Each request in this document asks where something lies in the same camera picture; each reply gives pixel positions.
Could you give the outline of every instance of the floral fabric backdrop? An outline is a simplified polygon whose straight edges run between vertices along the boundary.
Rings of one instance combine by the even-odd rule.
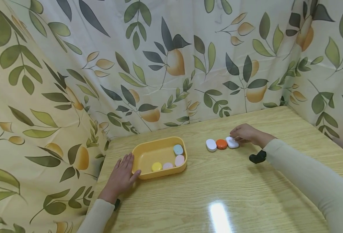
[[[343,2],[258,4],[0,1],[0,232],[75,232],[115,137],[288,105],[343,147]]]

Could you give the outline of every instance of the pink lid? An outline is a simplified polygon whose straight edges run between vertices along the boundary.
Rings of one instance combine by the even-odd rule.
[[[175,166],[181,166],[184,163],[184,156],[183,155],[178,155],[175,157]]]
[[[169,168],[173,168],[173,167],[174,167],[174,165],[171,162],[167,162],[162,166],[162,169],[165,170],[165,169],[169,169]]]

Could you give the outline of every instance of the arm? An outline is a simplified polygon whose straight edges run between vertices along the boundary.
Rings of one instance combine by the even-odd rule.
[[[131,188],[141,173],[140,170],[137,170],[134,174],[131,173],[133,163],[134,155],[132,153],[125,155],[122,162],[121,159],[117,161],[107,184],[100,192],[98,199],[80,225],[77,233],[103,232],[108,219],[113,213],[118,196]]]
[[[113,210],[113,204],[106,202],[103,199],[97,199],[77,233],[102,233]]]
[[[279,170],[323,213],[329,230],[343,233],[343,178],[329,167],[303,155],[285,142],[248,124],[230,132],[239,143],[252,142],[267,153],[267,161]]]

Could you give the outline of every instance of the light blue lid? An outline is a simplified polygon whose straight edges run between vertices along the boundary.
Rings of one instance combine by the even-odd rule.
[[[174,154],[183,155],[183,147],[179,144],[174,145]]]

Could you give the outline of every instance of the hand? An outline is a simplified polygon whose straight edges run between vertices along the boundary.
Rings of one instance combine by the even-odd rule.
[[[119,159],[98,198],[114,205],[118,196],[132,187],[141,173],[140,170],[134,174],[131,173],[133,163],[134,155],[132,153],[125,155],[122,162]]]
[[[240,144],[251,142],[254,145],[260,146],[262,149],[271,140],[276,138],[271,134],[257,130],[256,128],[253,128],[248,124],[242,124],[235,127],[233,130],[231,130],[230,137],[234,138],[235,141],[237,141]]]

